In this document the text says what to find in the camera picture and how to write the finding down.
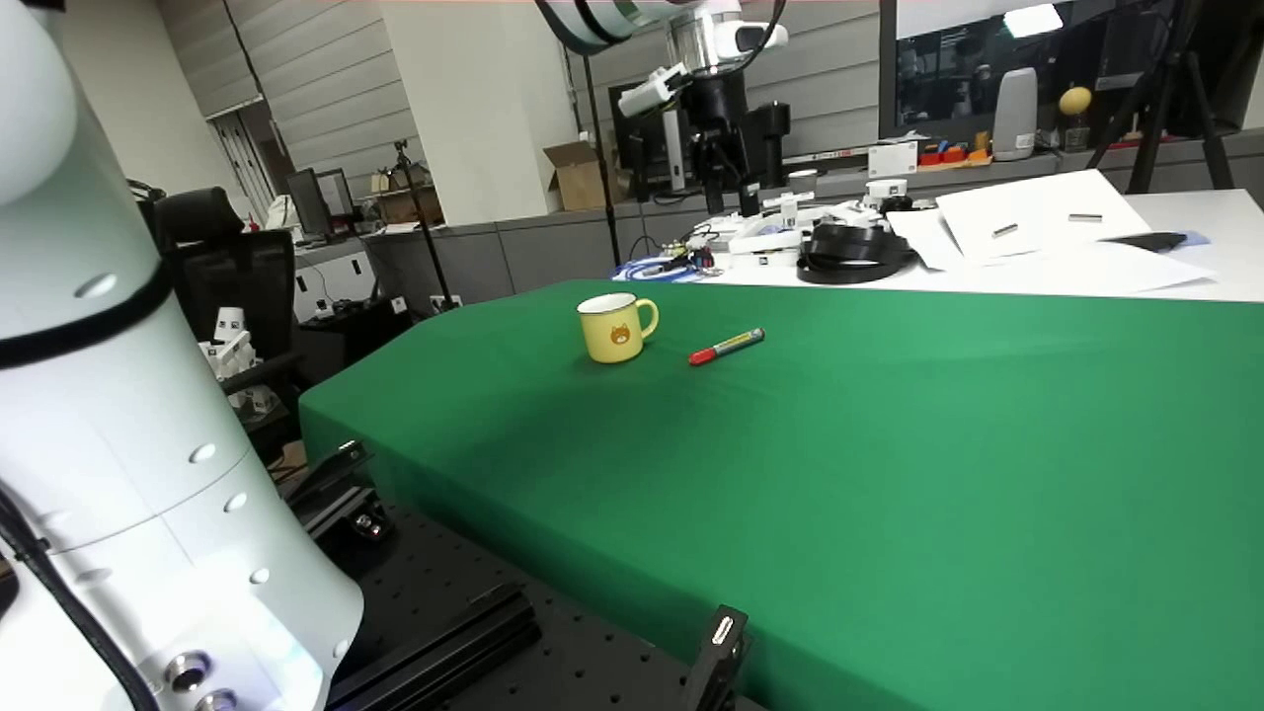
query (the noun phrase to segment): ceiling light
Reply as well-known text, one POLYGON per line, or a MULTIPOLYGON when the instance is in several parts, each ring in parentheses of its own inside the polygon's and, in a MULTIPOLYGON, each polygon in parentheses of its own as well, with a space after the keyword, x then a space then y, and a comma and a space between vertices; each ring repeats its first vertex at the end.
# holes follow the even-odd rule
POLYGON ((1031 5, 1031 8, 1004 13, 1004 27, 1010 27, 1016 38, 1026 38, 1026 37, 1059 33, 1063 14, 1054 13, 1054 5, 1031 5))

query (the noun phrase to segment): paper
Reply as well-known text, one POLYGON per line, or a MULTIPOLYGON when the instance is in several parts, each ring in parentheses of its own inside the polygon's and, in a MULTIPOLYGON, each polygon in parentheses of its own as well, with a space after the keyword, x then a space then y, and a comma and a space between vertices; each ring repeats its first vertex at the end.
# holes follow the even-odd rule
POLYGON ((950 274, 964 259, 956 239, 946 227, 939 210, 889 213, 889 226, 897 227, 897 238, 904 238, 913 245, 913 251, 921 258, 921 263, 930 274, 950 274))
POLYGON ((972 263, 1049 245, 1150 231, 1143 213, 1100 171, 950 193, 939 213, 972 263))
POLYGON ((1132 245, 1063 245, 1026 258, 1006 258, 983 270, 937 278, 946 287, 970 292, 1079 292, 1133 295, 1214 279, 1214 274, 1132 245))

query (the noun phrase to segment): black bracket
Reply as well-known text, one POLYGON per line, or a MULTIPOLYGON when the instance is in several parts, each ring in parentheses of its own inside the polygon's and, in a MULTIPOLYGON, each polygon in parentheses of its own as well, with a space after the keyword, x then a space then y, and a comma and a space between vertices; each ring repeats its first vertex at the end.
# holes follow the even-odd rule
POLYGON ((739 705, 739 670, 748 654, 748 611, 714 608, 711 632, 696 667, 689 670, 683 705, 689 711, 737 711, 739 705))

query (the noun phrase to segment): yellow mug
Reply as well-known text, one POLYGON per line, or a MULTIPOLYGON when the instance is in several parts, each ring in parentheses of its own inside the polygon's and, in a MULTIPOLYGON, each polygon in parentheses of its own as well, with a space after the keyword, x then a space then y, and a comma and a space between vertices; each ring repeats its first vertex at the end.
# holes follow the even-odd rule
POLYGON ((581 309, 586 349, 597 363, 627 363, 639 354, 644 341, 661 326, 661 304, 635 299, 632 292, 604 292, 581 309))

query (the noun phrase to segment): green table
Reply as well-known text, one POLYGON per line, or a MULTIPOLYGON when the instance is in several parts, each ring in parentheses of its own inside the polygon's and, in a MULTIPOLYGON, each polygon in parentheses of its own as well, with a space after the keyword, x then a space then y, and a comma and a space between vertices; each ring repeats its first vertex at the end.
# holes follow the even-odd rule
POLYGON ((748 608, 772 705, 1264 705, 1264 309, 644 285, 661 337, 592 368, 604 287, 406 333, 314 451, 681 654, 748 608))

